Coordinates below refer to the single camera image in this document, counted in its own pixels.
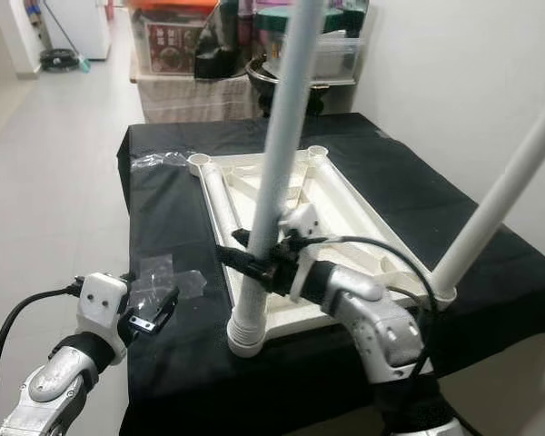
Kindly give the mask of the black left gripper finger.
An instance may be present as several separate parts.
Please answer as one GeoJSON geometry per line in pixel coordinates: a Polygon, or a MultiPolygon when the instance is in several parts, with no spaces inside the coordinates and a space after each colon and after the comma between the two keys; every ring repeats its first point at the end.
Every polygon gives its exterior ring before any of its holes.
{"type": "Polygon", "coordinates": [[[172,319],[174,307],[180,299],[180,287],[174,286],[164,298],[156,304],[155,314],[151,320],[151,332],[159,332],[172,319]]]}

